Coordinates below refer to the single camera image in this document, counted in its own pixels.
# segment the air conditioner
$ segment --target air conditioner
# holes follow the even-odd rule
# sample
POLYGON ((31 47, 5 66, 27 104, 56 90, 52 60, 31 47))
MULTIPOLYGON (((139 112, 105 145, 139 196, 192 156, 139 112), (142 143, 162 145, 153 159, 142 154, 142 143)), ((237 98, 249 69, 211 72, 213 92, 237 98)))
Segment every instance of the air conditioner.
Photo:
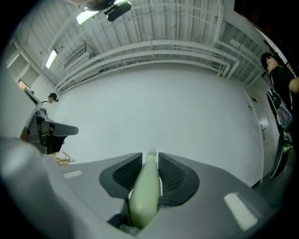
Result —
MULTIPOLYGON (((67 62, 64 64, 64 69, 67 71, 67 74, 70 73, 72 70, 76 69, 81 64, 87 62, 91 58, 95 57, 95 53, 92 50, 91 47, 88 45, 84 45, 83 47, 80 47, 78 50, 75 51, 75 53, 67 60, 67 62)), ((91 65, 94 65, 98 63, 99 61, 94 61, 91 64, 84 67, 82 70, 86 69, 87 67, 90 67, 91 65)), ((99 70, 93 71, 92 73, 86 74, 83 77, 80 78, 80 81, 86 80, 94 75, 99 74, 99 70)))

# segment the light green bottle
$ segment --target light green bottle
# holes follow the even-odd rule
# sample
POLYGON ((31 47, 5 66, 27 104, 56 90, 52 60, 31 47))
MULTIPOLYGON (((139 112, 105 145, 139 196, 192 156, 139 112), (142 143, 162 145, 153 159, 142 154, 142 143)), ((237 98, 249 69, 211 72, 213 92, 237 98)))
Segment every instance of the light green bottle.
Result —
POLYGON ((156 215, 160 197, 160 178, 156 150, 151 148, 135 182, 129 208, 132 226, 143 228, 156 215))

